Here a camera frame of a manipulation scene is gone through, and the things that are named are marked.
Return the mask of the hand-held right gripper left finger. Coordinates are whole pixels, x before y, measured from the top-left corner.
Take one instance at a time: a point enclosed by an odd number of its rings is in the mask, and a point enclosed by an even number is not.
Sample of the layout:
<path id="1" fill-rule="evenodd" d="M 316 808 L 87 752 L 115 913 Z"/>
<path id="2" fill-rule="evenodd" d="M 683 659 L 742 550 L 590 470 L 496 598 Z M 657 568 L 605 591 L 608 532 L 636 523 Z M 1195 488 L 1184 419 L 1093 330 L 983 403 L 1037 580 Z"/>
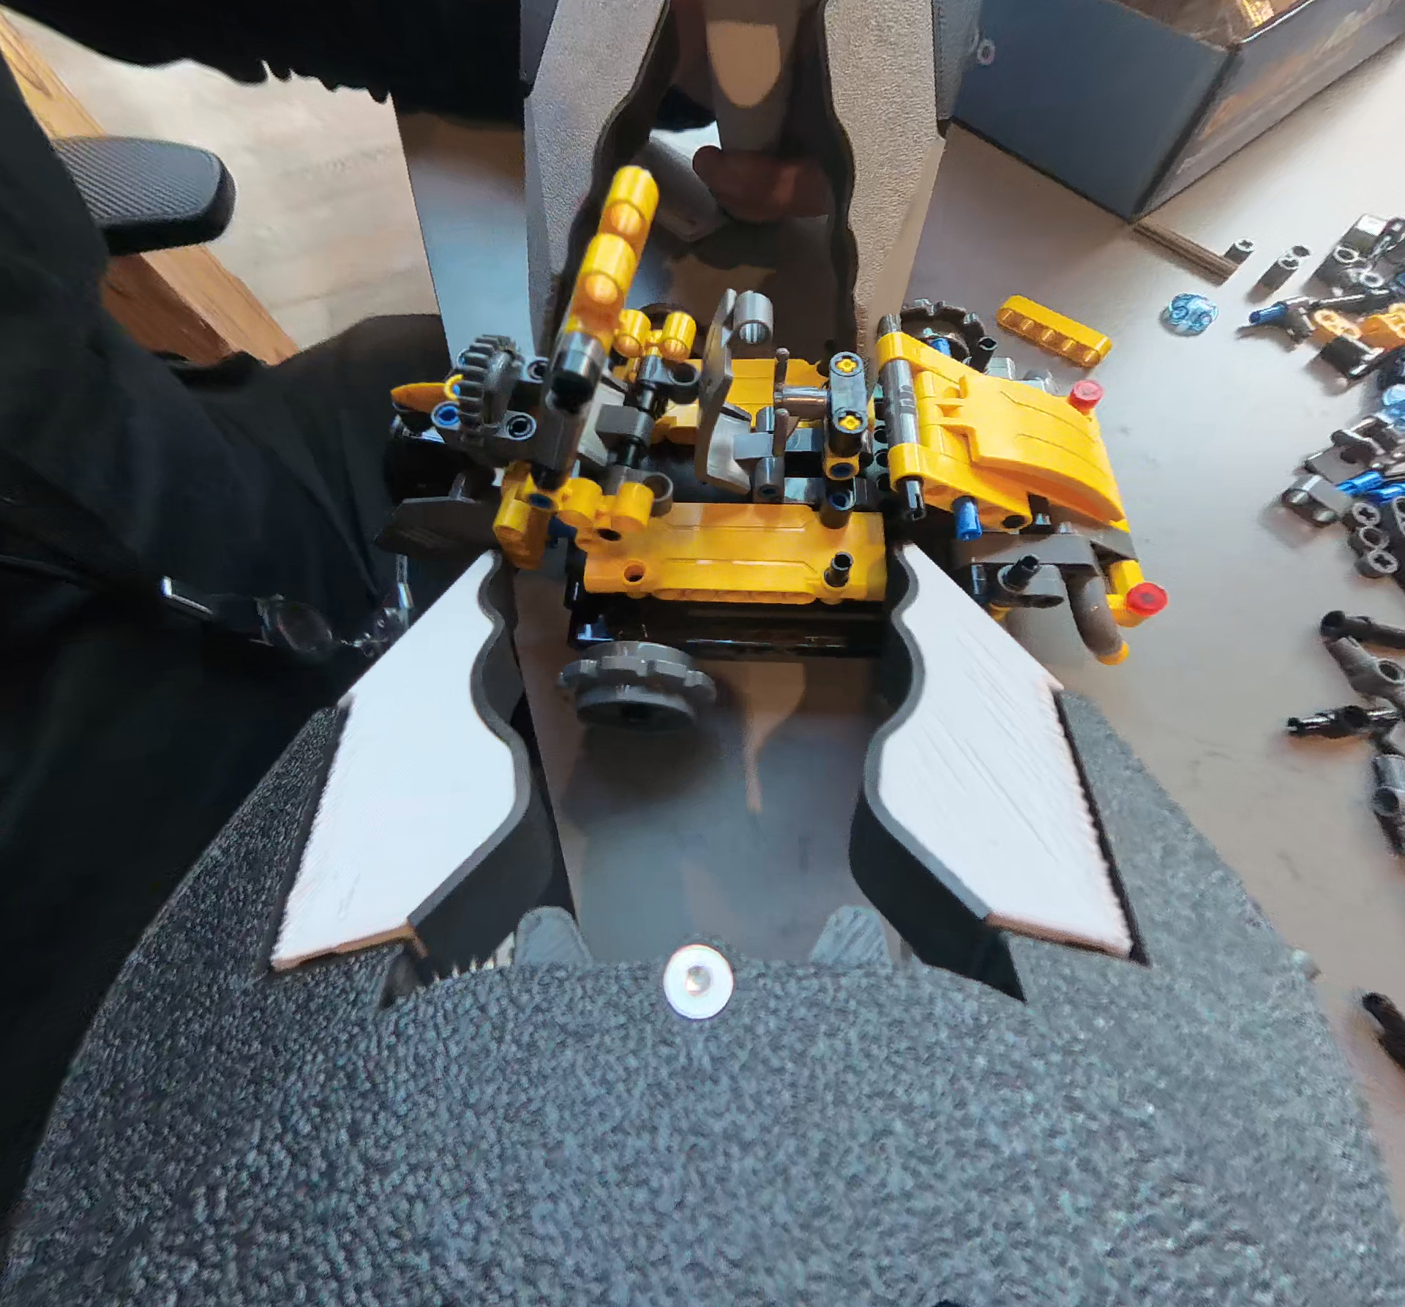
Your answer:
<path id="1" fill-rule="evenodd" d="M 341 699 L 272 969 L 404 942 L 463 972 L 528 912 L 572 906 L 514 618 L 486 552 Z"/>

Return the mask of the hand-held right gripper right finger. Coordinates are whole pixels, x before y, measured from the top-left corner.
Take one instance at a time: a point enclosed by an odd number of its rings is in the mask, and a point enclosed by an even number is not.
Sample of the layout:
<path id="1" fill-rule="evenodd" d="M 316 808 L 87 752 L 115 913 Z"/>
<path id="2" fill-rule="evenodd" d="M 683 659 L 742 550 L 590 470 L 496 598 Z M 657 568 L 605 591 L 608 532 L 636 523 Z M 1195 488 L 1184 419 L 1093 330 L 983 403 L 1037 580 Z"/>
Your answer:
<path id="1" fill-rule="evenodd" d="M 1061 684 L 918 547 L 894 550 L 850 836 L 859 892 L 921 966 L 1022 997 L 1023 937 L 1133 960 L 1121 893 Z"/>

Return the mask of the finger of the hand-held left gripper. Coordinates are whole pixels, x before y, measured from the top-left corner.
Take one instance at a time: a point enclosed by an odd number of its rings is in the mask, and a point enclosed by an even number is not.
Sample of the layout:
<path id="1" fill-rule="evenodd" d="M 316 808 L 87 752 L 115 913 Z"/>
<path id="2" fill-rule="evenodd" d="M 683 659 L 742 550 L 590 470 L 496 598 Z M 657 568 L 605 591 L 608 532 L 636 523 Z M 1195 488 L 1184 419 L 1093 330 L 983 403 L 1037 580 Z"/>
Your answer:
<path id="1" fill-rule="evenodd" d="M 528 294 L 552 342 L 614 169 L 659 95 L 668 0 L 522 0 Z"/>
<path id="2" fill-rule="evenodd" d="M 909 287 L 944 151 L 933 0 L 823 0 L 840 311 L 876 339 Z"/>

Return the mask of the yellow black toy brick vehicle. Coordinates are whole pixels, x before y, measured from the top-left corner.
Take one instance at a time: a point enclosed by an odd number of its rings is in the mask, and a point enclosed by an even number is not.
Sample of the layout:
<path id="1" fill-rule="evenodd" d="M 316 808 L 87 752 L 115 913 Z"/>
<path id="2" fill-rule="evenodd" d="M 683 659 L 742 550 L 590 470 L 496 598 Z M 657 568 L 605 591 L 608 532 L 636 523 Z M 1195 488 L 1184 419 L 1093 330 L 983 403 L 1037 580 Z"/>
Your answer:
<path id="1" fill-rule="evenodd" d="M 570 535 L 587 723 L 692 722 L 704 660 L 862 657 L 906 592 L 903 547 L 980 609 L 1065 609 L 1105 666 L 1168 606 L 1144 574 L 1097 427 L 1096 380 L 1020 376 L 977 317 L 918 300 L 882 320 L 874 373 L 766 354 L 772 309 L 728 291 L 701 350 L 684 314 L 621 312 L 605 469 L 556 494 Z"/>

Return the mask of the grey desk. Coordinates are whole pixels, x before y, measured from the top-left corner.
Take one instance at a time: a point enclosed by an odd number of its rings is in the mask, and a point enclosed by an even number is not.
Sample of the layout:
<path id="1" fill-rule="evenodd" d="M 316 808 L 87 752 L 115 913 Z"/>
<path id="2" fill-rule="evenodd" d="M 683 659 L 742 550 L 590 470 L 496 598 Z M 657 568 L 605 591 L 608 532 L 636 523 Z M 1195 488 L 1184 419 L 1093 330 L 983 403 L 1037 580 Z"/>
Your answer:
<path id="1" fill-rule="evenodd" d="M 1361 988 L 1401 1000 L 1401 863 L 1365 799 L 1359 743 L 1290 741 L 1288 716 L 1349 690 L 1315 639 L 1329 610 L 1401 619 L 1400 591 L 1364 580 L 1337 532 L 1278 505 L 1299 457 L 1356 416 L 1303 350 L 1240 336 L 1248 288 L 1290 245 L 1318 257 L 1355 217 L 1401 211 L 1401 44 L 1326 88 L 1189 187 L 1157 220 L 1200 245 L 1257 245 L 1209 297 L 1201 336 L 1166 333 L 1187 275 L 1120 220 L 963 130 L 953 130 L 909 284 L 987 327 L 1022 294 L 1102 333 L 1099 418 L 1132 537 L 1168 609 L 1100 666 L 1061 613 L 1020 625 L 1026 648 L 1097 704 L 1192 826 L 1242 878 L 1315 984 L 1368 1097 L 1401 1186 L 1401 1076 L 1352 1006 Z M 880 716 L 864 663 L 719 666 L 719 699 L 691 746 L 606 755 L 555 693 L 564 663 L 560 585 L 517 579 L 517 650 L 566 850 L 575 909 L 606 961 L 715 934 L 784 960 L 849 900 L 847 817 Z"/>

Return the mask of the person's left hand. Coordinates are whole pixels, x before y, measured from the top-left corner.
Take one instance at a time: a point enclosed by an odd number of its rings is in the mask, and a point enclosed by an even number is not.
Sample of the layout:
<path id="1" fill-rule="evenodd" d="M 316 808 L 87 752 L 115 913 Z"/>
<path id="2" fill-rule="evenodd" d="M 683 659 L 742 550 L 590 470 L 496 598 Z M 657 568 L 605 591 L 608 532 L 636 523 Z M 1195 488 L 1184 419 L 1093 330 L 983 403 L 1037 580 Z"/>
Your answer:
<path id="1" fill-rule="evenodd" d="M 778 157 L 704 145 L 692 171 L 728 217 L 748 225 L 822 217 L 831 189 L 814 157 Z"/>

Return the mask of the blue cardboard box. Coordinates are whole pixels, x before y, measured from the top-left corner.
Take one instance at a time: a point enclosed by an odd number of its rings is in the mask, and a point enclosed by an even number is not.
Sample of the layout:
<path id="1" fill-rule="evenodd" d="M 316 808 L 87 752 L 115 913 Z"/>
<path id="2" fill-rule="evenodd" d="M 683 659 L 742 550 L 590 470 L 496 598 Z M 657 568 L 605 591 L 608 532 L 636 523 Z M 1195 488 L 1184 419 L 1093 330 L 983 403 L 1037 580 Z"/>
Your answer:
<path id="1" fill-rule="evenodd" d="M 1403 0 L 984 0 L 956 118 L 1133 222 L 1401 28 Z"/>

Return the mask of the yellow toy beam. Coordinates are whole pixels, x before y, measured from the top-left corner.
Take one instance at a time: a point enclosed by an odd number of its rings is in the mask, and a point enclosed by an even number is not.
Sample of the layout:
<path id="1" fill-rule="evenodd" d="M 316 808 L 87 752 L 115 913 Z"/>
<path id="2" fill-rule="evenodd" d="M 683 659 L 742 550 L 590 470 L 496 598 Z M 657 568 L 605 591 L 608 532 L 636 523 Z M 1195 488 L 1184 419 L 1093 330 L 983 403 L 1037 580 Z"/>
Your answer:
<path id="1" fill-rule="evenodd" d="M 1097 368 L 1112 342 L 1062 314 L 1023 296 L 1011 296 L 995 312 L 996 326 L 1078 368 Z"/>

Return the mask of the person's torso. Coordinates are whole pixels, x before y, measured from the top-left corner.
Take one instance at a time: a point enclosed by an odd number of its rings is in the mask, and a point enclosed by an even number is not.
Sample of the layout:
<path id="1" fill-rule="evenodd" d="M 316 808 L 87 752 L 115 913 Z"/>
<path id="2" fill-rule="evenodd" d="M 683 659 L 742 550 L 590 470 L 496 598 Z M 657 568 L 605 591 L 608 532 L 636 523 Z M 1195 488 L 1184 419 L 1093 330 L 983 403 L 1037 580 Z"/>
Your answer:
<path id="1" fill-rule="evenodd" d="M 106 251 L 2 76 L 2 1211 L 130 948 L 359 665 L 304 666 L 135 595 L 281 595 L 356 633 L 392 583 L 389 391 L 433 315 L 189 380 L 106 312 Z"/>

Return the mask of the black office chair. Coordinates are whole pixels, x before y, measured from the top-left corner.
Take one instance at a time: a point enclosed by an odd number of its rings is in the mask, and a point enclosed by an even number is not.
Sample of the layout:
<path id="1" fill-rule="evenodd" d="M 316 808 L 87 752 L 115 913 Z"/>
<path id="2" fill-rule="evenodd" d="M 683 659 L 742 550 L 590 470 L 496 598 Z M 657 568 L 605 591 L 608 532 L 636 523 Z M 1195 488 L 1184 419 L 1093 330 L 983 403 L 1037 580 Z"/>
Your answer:
<path id="1" fill-rule="evenodd" d="M 52 150 L 114 258 L 209 245 L 231 222 L 236 184 L 209 151 L 111 136 L 55 139 Z"/>

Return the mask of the pile of loose toy bricks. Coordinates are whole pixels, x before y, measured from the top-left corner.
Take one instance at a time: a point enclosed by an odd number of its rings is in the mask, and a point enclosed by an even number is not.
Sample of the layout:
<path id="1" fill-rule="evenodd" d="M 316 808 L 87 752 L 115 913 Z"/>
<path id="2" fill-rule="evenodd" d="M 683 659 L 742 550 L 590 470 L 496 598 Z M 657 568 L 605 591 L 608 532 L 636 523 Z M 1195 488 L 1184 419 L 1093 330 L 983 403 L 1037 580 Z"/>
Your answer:
<path id="1" fill-rule="evenodd" d="M 1364 410 L 1305 455 L 1279 505 L 1311 529 L 1337 529 L 1362 579 L 1403 585 L 1403 220 L 1358 217 L 1308 276 L 1305 291 L 1248 312 L 1245 335 L 1312 351 L 1329 380 L 1364 391 Z M 1403 850 L 1403 630 L 1334 610 L 1317 627 L 1355 704 L 1290 717 L 1296 740 L 1362 740 L 1370 808 L 1392 853 Z"/>

